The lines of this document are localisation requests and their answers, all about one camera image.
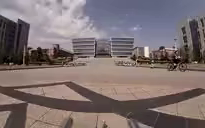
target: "glass facade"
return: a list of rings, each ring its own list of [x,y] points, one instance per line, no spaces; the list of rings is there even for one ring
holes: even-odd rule
[[[110,55],[112,57],[129,57],[132,55],[134,38],[78,38],[72,40],[73,51],[77,57],[96,57]]]

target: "curved line pattern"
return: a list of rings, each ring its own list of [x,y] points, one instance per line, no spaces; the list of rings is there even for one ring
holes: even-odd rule
[[[78,94],[86,97],[91,101],[56,99],[40,95],[33,95],[16,90],[28,87],[34,88],[39,86],[55,86],[60,84],[65,84],[73,91],[77,92]],[[174,104],[202,95],[205,93],[205,90],[200,88],[167,96],[130,101],[117,101],[96,92],[93,92],[73,82],[59,82],[52,84],[48,83],[36,86],[29,85],[24,87],[0,86],[0,93],[21,101],[25,101],[27,103],[66,111],[87,113],[115,113],[123,117],[126,117],[127,113],[132,112],[133,115],[130,117],[130,119],[137,120],[143,124],[154,128],[205,128],[205,120],[179,117],[149,110],[151,108]]]

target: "white building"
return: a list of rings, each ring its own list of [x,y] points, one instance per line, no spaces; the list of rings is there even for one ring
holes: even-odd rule
[[[133,50],[133,55],[135,55],[136,57],[140,56],[149,58],[149,47],[135,47]]]

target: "tiled pavement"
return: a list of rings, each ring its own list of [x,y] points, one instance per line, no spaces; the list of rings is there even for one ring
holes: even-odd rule
[[[98,94],[110,97],[119,101],[129,100],[142,100],[153,97],[166,96],[170,94],[185,92],[192,90],[193,88],[182,87],[170,87],[170,86],[148,86],[148,85],[128,85],[118,86],[111,84],[110,86],[103,86],[103,83],[97,86],[91,86],[91,84],[84,83],[81,86],[92,90]],[[86,97],[76,93],[64,84],[48,87],[36,87],[36,88],[23,88],[16,89],[26,94],[39,95],[42,97],[50,97],[54,99],[68,99],[75,101],[90,101]],[[0,92],[0,128],[11,126],[13,122],[12,116],[16,117],[14,111],[21,111],[21,108],[13,109],[13,106],[19,104],[25,104],[26,101],[11,98]],[[85,112],[72,112],[66,110],[59,110],[54,108],[48,108],[27,102],[26,115],[24,114],[25,127],[26,128],[62,128],[62,122],[73,118],[74,128],[102,128],[103,120],[110,128],[151,128],[156,127],[156,122],[153,126],[147,126],[138,122],[135,119],[126,119],[123,116],[115,113],[85,113]],[[166,113],[169,115],[185,117],[190,119],[205,120],[205,94],[192,97],[188,100],[177,102],[174,104],[160,106],[152,108],[151,110]]]

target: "road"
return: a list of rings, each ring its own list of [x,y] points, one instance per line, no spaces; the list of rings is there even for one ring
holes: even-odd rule
[[[194,126],[193,122],[205,120],[205,90],[203,90],[205,89],[205,72],[182,73],[168,72],[163,69],[118,67],[114,65],[114,60],[117,59],[83,59],[82,61],[88,61],[88,65],[84,67],[0,71],[0,105],[5,107],[8,104],[20,104],[18,107],[26,108],[24,110],[27,111],[26,117],[24,115],[25,119],[23,119],[25,123],[12,124],[13,127],[61,127],[62,119],[69,116],[74,118],[75,127],[80,125],[81,127],[101,127],[102,120],[106,120],[110,127],[137,127],[135,124],[137,123],[138,127],[159,128],[165,126],[161,119],[166,119],[166,116],[170,116],[168,119],[177,120],[174,115],[187,118],[191,124],[190,127]],[[172,100],[165,99],[162,103],[156,102],[155,99],[153,99],[153,104],[147,103],[147,100],[144,104],[132,103],[134,105],[131,106],[124,102],[119,103],[119,101],[148,99],[185,91],[190,91],[188,92],[190,96],[188,93],[183,93],[181,98],[176,96]],[[94,105],[88,105],[90,101],[95,106],[103,107],[95,108]],[[112,104],[110,106],[112,110],[108,107],[109,105],[105,105],[108,102]],[[78,104],[82,107],[70,108],[67,103]],[[123,105],[123,109],[116,108],[117,104],[121,104],[120,107]],[[124,116],[127,112],[138,112],[137,105],[139,108],[142,106],[141,109],[146,113],[153,115],[154,112],[158,112],[155,114],[160,115],[157,118],[160,120],[154,120],[155,124],[138,117],[126,120]],[[2,116],[1,113],[4,111],[4,109],[0,110],[0,126],[2,127],[8,125],[6,120],[11,116],[8,112],[4,114],[7,116]]]

